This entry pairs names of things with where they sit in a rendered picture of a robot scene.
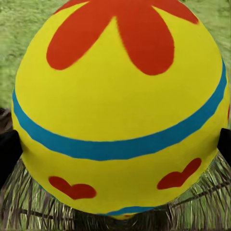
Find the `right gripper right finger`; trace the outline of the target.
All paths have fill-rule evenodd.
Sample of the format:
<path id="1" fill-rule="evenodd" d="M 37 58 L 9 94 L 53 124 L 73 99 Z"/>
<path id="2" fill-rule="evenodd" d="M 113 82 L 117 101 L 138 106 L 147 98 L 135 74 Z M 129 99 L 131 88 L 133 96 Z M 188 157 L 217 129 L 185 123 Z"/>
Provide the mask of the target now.
<path id="1" fill-rule="evenodd" d="M 229 166 L 231 167 L 231 130 L 221 129 L 220 138 L 217 146 L 219 153 L 225 158 Z"/>

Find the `wicker basket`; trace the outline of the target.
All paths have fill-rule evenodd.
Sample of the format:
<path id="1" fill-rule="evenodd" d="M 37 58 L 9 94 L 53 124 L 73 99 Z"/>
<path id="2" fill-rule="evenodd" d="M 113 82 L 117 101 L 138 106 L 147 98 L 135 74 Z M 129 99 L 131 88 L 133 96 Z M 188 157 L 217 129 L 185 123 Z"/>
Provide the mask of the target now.
<path id="1" fill-rule="evenodd" d="M 0 107 L 0 135 L 13 130 L 13 121 L 12 121 L 12 112 L 11 108 L 2 108 Z M 212 180 L 211 184 L 213 185 L 213 188 L 207 183 L 207 181 L 204 179 L 203 175 L 201 178 L 196 181 L 197 185 L 202 189 L 202 193 L 198 194 L 195 190 L 193 190 L 191 187 L 189 190 L 194 195 L 193 197 L 190 197 L 188 199 L 184 199 L 184 201 L 181 201 L 180 197 L 175 198 L 174 200 L 171 200 L 170 202 L 157 207 L 152 210 L 140 212 L 140 224 L 137 224 L 134 226 L 134 224 L 130 223 L 130 219 L 128 220 L 116 220 L 114 219 L 113 225 L 111 225 L 111 217 L 109 216 L 101 216 L 101 215 L 93 215 L 90 214 L 90 218 L 86 219 L 83 217 L 83 213 L 80 210 L 76 210 L 75 208 L 71 208 L 60 201 L 57 201 L 55 198 L 52 198 L 52 195 L 46 190 L 43 190 L 44 195 L 41 198 L 41 191 L 42 187 L 38 185 L 37 191 L 35 192 L 35 195 L 32 199 L 32 187 L 34 183 L 33 177 L 30 177 L 27 179 L 27 182 L 21 191 L 21 187 L 23 183 L 25 182 L 27 176 L 29 175 L 29 172 L 26 173 L 25 177 L 25 164 L 20 156 L 20 158 L 17 160 L 15 167 L 12 169 L 12 172 L 10 173 L 9 177 L 4 182 L 4 185 L 2 189 L 0 190 L 0 220 L 2 220 L 2 231 L 7 231 L 8 223 L 10 221 L 10 231 L 21 231 L 22 230 L 22 223 L 21 223 L 21 216 L 22 219 L 25 219 L 26 222 L 26 231 L 31 231 L 31 224 L 33 224 L 33 231 L 78 231 L 77 224 L 80 223 L 80 229 L 81 231 L 107 231 L 105 226 L 103 224 L 103 219 L 107 221 L 107 226 L 110 227 L 110 231 L 124 231 L 124 229 L 128 229 L 128 231 L 231 231 L 231 228 L 228 228 L 228 209 L 231 214 L 231 167 L 227 163 L 224 157 L 222 157 L 219 153 L 218 159 L 220 161 L 220 158 L 226 163 L 226 166 L 228 170 L 223 166 L 221 161 L 219 162 L 216 158 L 214 158 L 214 161 L 212 164 L 210 164 L 209 168 L 214 172 L 214 175 L 217 179 L 218 185 L 215 186 L 215 183 L 211 177 L 211 174 L 208 170 L 208 173 L 210 175 L 210 178 Z M 216 160 L 221 164 L 221 166 L 224 169 L 225 175 L 220 171 Z M 20 174 L 18 178 L 15 181 L 16 174 L 18 173 L 21 166 L 24 166 L 22 171 L 20 170 Z M 20 183 L 20 176 L 22 174 L 22 181 L 21 185 Z M 26 192 L 26 186 L 28 182 L 30 181 L 30 186 Z M 16 194 L 13 200 L 13 191 L 16 183 L 18 182 Z M 11 185 L 10 191 L 7 194 L 5 198 L 5 194 Z M 230 192 L 227 188 L 227 185 L 230 185 Z M 35 206 L 32 207 L 32 201 L 34 200 L 35 196 L 37 195 L 38 191 L 40 189 L 40 203 L 35 210 Z M 23 199 L 23 202 L 19 208 L 19 201 L 20 198 L 25 190 L 25 196 Z M 227 203 L 227 195 L 226 190 L 230 196 L 230 208 Z M 21 191 L 21 192 L 20 192 Z M 221 210 L 218 205 L 217 197 L 214 196 L 216 201 L 216 208 L 212 201 L 212 193 L 214 195 L 214 191 L 217 192 L 217 195 L 219 197 L 220 203 L 223 207 L 221 198 L 220 198 L 220 191 L 224 197 L 225 200 L 225 209 L 223 207 L 223 210 L 225 212 L 225 223 L 223 226 L 223 219 L 221 215 Z M 29 194 L 29 200 L 28 203 L 23 209 L 24 201 Z M 208 208 L 207 205 L 209 205 L 207 200 L 207 195 L 209 195 L 210 203 L 211 203 L 211 223 L 212 227 L 208 228 Z M 201 212 L 200 212 L 200 228 L 198 228 L 198 202 L 197 199 L 199 198 L 199 201 L 201 201 L 201 197 L 205 196 L 205 212 L 204 214 L 204 228 L 201 228 Z M 186 228 L 186 207 L 189 203 L 189 212 L 190 212 L 190 201 L 195 199 L 195 212 L 193 211 L 191 213 L 192 216 L 192 228 Z M 166 211 L 166 223 L 165 228 L 163 227 L 163 222 L 161 221 L 161 214 L 160 210 Z M 214 213 L 216 215 L 216 221 L 215 228 L 213 227 L 213 213 L 212 210 L 214 210 Z M 149 213 L 152 211 L 153 216 L 153 225 L 151 223 L 151 216 L 150 216 L 150 224 L 149 224 Z M 100 223 L 99 219 L 102 218 L 102 224 Z M 89 223 L 89 227 L 87 224 L 87 220 Z M 97 227 L 98 221 L 100 223 L 100 227 Z M 118 225 L 122 225 L 122 229 L 117 228 Z M 231 225 L 230 225 L 231 227 Z"/>

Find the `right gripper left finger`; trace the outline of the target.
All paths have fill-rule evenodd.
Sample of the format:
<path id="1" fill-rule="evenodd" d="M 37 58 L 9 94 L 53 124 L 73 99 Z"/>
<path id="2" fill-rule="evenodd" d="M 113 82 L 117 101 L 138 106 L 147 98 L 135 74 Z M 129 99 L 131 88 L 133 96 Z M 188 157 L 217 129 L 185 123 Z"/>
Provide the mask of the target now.
<path id="1" fill-rule="evenodd" d="M 11 130 L 0 135 L 0 190 L 23 153 L 18 132 Z"/>

